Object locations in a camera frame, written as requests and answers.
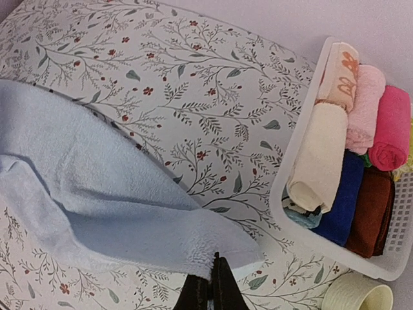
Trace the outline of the cream white towel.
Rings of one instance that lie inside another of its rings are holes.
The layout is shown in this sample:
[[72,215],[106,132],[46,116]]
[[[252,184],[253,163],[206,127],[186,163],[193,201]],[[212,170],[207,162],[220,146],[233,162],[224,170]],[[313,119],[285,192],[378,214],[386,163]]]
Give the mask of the cream white towel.
[[341,178],[348,116],[343,108],[314,106],[287,181],[291,200],[307,211],[331,210]]

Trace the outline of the light blue cloth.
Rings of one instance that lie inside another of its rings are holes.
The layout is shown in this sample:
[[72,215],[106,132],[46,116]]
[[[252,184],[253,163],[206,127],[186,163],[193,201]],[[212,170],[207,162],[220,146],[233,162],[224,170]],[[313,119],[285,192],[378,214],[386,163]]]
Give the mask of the light blue cloth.
[[1,81],[1,202],[57,261],[92,272],[137,265],[209,279],[263,263],[240,226],[202,208],[87,108]]

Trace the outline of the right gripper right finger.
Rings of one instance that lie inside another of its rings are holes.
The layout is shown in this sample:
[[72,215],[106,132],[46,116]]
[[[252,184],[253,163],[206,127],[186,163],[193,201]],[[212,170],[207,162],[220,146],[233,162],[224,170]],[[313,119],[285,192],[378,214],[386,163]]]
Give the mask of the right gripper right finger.
[[212,269],[212,301],[217,310],[248,310],[227,259],[218,252]]

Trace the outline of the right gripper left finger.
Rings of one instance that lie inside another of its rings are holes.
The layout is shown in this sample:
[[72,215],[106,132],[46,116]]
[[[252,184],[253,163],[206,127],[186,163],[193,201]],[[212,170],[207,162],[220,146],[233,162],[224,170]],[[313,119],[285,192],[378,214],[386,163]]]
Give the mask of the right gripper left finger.
[[174,310],[207,310],[209,282],[195,275],[188,275]]

